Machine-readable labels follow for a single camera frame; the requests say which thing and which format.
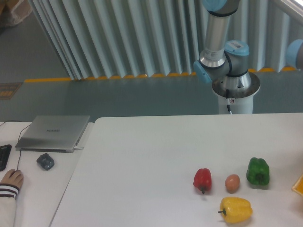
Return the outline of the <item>person's hand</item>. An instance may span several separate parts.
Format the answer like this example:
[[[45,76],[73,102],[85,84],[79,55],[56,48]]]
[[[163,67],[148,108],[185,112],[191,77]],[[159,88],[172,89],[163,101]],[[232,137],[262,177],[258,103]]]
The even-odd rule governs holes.
[[[0,183],[12,185],[20,190],[23,185],[23,181],[23,173],[20,170],[11,169],[6,172]]]

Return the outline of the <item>white striped sleeve forearm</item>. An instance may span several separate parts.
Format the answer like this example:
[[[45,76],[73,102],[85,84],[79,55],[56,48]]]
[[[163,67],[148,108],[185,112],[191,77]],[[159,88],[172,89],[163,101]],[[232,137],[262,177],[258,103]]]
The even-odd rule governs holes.
[[[19,188],[11,184],[0,184],[0,226],[13,227],[16,215],[16,196]]]

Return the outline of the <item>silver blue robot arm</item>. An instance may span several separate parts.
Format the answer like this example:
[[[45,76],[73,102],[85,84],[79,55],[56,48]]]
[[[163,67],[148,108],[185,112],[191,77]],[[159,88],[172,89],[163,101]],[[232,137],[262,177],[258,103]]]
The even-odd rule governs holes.
[[[303,6],[295,0],[270,2],[303,25]],[[248,70],[249,46],[242,41],[226,41],[230,17],[237,12],[239,4],[240,0],[203,1],[209,13],[205,48],[194,62],[197,75],[211,82],[213,91],[226,99],[253,96],[260,88],[258,77]],[[303,70],[302,39],[290,43],[284,54],[287,65]]]

